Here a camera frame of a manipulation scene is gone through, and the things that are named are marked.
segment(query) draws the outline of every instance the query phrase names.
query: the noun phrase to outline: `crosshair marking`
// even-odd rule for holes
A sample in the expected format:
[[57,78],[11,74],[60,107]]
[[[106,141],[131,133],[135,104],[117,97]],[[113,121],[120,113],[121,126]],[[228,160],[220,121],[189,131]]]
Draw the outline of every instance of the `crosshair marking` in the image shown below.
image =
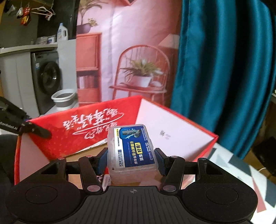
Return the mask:
[[134,193],[137,192],[137,190],[135,190],[135,189],[133,188],[132,190],[130,190],[130,192],[134,194]]

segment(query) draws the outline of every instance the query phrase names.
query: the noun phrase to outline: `washing machine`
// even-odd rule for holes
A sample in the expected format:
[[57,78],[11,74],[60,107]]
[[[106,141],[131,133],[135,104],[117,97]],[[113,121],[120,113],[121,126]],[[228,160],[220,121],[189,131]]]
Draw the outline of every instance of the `washing machine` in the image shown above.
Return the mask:
[[62,89],[57,51],[32,53],[31,67],[36,103],[42,115],[55,105],[51,96]]

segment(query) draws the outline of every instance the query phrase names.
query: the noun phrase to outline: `clothes hanger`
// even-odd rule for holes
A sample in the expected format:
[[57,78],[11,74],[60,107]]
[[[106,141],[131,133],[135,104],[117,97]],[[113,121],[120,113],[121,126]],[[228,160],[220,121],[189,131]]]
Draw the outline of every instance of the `clothes hanger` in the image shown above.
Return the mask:
[[54,6],[54,0],[52,2],[51,8],[49,9],[49,11],[52,12],[53,15],[55,15],[55,11],[53,10],[53,6]]
[[[38,11],[45,12],[45,13],[33,12],[33,10],[38,10]],[[44,15],[44,16],[46,16],[46,19],[48,21],[51,19],[52,15],[53,15],[53,13],[51,11],[49,11],[48,9],[46,9],[44,6],[41,6],[41,7],[38,7],[38,8],[33,8],[31,13]]]

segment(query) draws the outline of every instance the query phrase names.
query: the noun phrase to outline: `red box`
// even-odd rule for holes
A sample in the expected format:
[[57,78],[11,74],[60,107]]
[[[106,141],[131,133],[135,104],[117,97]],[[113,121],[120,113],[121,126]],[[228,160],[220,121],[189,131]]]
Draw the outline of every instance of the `red box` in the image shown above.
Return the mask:
[[15,183],[58,157],[106,142],[111,126],[144,124],[154,148],[188,161],[206,157],[218,136],[184,116],[141,96],[95,103],[39,117],[31,122],[48,129],[51,139],[32,133],[18,137]]

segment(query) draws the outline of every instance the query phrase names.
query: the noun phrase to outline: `white flower pot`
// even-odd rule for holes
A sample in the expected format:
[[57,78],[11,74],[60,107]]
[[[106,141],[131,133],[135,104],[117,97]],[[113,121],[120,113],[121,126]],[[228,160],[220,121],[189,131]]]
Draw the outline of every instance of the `white flower pot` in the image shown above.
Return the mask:
[[134,86],[148,87],[152,77],[146,76],[132,76],[130,83]]

